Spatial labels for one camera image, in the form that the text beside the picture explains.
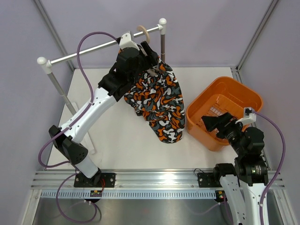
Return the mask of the beige wooden hanger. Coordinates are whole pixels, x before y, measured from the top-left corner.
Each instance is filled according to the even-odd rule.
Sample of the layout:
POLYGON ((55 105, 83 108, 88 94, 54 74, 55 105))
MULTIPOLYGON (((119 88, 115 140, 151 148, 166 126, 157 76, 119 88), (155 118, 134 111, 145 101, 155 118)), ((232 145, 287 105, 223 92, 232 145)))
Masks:
POLYGON ((147 42, 148 44, 150 44, 150 35, 149 35, 147 29, 146 29, 144 26, 142 26, 142 25, 137 26, 136 29, 137 29, 137 31, 143 33, 143 35, 146 37, 146 42, 147 42))

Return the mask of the orange camouflage shorts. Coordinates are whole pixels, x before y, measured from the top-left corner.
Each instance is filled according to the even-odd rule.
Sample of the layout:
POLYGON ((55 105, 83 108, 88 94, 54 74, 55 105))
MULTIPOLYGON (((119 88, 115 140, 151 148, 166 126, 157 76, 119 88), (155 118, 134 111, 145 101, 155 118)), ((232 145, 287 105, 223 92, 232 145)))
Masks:
POLYGON ((139 75, 124 95, 137 116, 148 122, 163 143, 176 143, 183 137, 185 106, 180 84, 173 69, 157 57, 157 64, 139 75))

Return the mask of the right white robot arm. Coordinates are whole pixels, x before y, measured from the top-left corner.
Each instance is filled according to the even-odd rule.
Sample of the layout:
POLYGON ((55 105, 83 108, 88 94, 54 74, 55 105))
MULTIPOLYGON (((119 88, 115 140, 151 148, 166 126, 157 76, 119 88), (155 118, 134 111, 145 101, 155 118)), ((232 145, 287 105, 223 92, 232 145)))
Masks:
POLYGON ((220 116, 202 116, 208 132, 217 131, 216 137, 225 139, 237 154, 234 164, 216 164, 212 180, 225 191, 224 200, 230 207, 235 225, 267 225, 268 211, 263 204, 268 185, 268 168, 262 158, 264 134, 251 127, 256 114, 246 108, 237 119, 226 112, 220 116))

